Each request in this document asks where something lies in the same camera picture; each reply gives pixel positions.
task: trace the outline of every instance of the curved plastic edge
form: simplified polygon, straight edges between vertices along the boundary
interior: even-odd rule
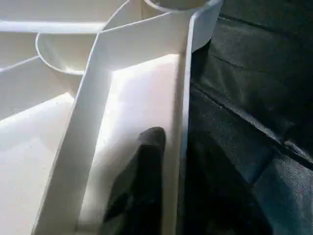
[[[182,231],[184,223],[184,186],[186,177],[186,151],[188,141],[191,57],[194,51],[203,47],[211,40],[222,4],[223,0],[209,1],[203,8],[201,8],[191,17],[189,25],[182,101],[182,135],[181,153],[179,160],[179,193],[176,219],[177,235],[183,234]]]
[[[56,70],[58,72],[62,72],[62,73],[66,73],[66,74],[71,74],[71,75],[83,75],[84,74],[84,71],[65,71],[65,70],[62,70],[62,69],[59,69],[57,68],[56,66],[52,65],[51,63],[49,63],[45,57],[42,55],[41,53],[41,50],[39,48],[39,40],[40,40],[40,37],[41,35],[43,35],[42,33],[38,33],[37,36],[36,36],[36,41],[35,41],[35,47],[36,47],[36,51],[38,53],[38,56],[41,58],[41,60],[47,65],[49,66],[51,69],[53,70]]]
[[[89,32],[89,33],[79,33],[79,32],[73,32],[73,33],[61,33],[58,34],[60,36],[62,35],[73,35],[76,37],[79,37],[81,35],[91,35],[94,34],[96,37],[96,34],[98,32],[103,32],[106,29],[114,28],[117,26],[121,26],[124,24],[130,24],[135,21],[141,20],[141,6],[140,6],[141,0],[127,0],[125,1],[109,18],[109,20],[105,23],[105,25],[99,30],[95,32]],[[47,64],[50,68],[53,70],[63,72],[66,74],[71,75],[83,75],[84,70],[64,70],[57,65],[53,64],[52,62],[49,62],[49,60],[44,56],[42,53],[42,48],[40,46],[40,41],[44,40],[43,36],[49,35],[48,33],[38,33],[35,41],[35,47],[38,55],[42,59],[42,61]]]

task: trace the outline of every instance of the black object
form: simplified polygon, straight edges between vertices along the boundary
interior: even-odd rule
[[[225,0],[194,52],[184,234],[313,234],[312,9]]]
[[[114,182],[100,235],[160,235],[165,142],[161,127],[140,134],[134,157]]]

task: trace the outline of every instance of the plastic tray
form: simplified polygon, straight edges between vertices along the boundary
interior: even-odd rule
[[[116,11],[101,28],[81,26],[83,34],[64,25],[58,31],[58,20],[95,20],[92,4],[86,14],[72,14],[73,8],[59,2],[70,12],[62,15],[56,2],[49,2],[48,13],[44,6],[38,7],[40,14],[14,8],[16,18],[13,14],[9,22],[54,26],[28,30],[41,32],[39,56],[15,64],[34,56],[34,41],[27,53],[16,49],[12,59],[2,58],[3,234],[96,234],[114,178],[130,160],[137,135],[151,126],[162,126],[167,134],[163,234],[175,234],[191,53],[210,40],[222,1],[107,1],[103,4]],[[33,40],[36,34],[26,31],[19,35]]]

